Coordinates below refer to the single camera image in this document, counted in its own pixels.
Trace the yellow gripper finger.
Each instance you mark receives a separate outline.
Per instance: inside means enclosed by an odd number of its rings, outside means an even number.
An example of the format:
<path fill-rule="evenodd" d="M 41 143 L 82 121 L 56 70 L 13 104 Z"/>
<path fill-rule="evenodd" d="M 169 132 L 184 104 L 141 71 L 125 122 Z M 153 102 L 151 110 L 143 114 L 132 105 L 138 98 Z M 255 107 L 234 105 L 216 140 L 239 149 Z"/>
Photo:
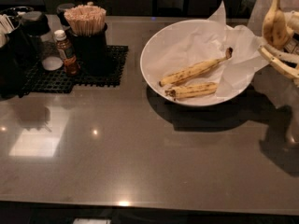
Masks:
<path fill-rule="evenodd" d="M 299 34 L 299 12 L 291 11 L 285 13 L 287 32 L 289 35 Z"/>
<path fill-rule="evenodd" d="M 261 45 L 258 51 L 281 75 L 299 86 L 298 56 L 273 48 L 269 44 Z"/>

